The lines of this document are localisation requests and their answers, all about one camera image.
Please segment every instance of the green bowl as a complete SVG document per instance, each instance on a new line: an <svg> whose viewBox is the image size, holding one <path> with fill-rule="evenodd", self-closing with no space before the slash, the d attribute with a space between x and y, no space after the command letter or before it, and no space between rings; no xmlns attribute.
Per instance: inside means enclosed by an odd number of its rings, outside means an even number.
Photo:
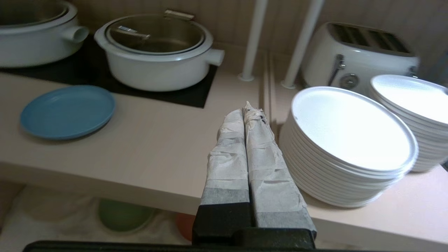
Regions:
<svg viewBox="0 0 448 252"><path fill-rule="evenodd" d="M98 205L98 216L102 224L116 232L129 232L137 230L147 224L154 215L155 209L101 199Z"/></svg>

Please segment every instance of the white pot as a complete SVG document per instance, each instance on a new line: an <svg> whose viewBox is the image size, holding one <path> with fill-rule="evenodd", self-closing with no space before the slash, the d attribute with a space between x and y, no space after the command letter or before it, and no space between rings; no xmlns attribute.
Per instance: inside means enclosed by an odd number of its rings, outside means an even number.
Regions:
<svg viewBox="0 0 448 252"><path fill-rule="evenodd" d="M180 53L139 52L120 45L111 37L109 27L114 23L147 16L151 15L116 19L95 33L95 40L106 51L112 75L123 84L146 91L180 90L201 81L207 75L210 64L221 64L224 51L211 49L213 37L210 32L191 21L188 21L189 25L198 27L203 38L194 49Z"/></svg>
<svg viewBox="0 0 448 252"><path fill-rule="evenodd" d="M61 17L36 25L0 26L0 67L28 67L64 59L82 46L88 36L86 27L78 26L77 9L70 3Z"/></svg>

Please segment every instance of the toaster knob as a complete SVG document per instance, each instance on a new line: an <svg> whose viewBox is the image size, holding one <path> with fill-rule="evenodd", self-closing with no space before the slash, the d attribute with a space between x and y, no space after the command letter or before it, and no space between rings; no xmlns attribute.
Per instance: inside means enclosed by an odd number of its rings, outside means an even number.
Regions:
<svg viewBox="0 0 448 252"><path fill-rule="evenodd" d="M356 74L346 74L339 80L339 86L343 89L352 89L359 83L359 78Z"/></svg>

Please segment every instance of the blue plate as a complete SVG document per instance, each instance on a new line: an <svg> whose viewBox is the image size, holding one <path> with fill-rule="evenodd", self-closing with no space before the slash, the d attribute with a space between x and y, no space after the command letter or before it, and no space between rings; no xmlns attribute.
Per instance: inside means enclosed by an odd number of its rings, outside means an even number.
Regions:
<svg viewBox="0 0 448 252"><path fill-rule="evenodd" d="M96 86L57 89L31 101L20 115L20 124L31 135L64 140L87 135L112 117L115 100Z"/></svg>

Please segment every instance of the stack of white plates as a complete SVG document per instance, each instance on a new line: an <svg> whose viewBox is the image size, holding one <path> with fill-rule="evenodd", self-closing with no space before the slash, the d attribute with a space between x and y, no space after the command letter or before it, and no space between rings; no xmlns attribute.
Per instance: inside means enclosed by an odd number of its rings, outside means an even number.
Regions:
<svg viewBox="0 0 448 252"><path fill-rule="evenodd" d="M370 96L400 117L418 142L412 171L431 170L448 158L448 89L424 80L379 75L372 78Z"/></svg>
<svg viewBox="0 0 448 252"><path fill-rule="evenodd" d="M297 186L340 207L377 199L414 165L410 129L377 102L335 87L312 87L293 99L280 148Z"/></svg>

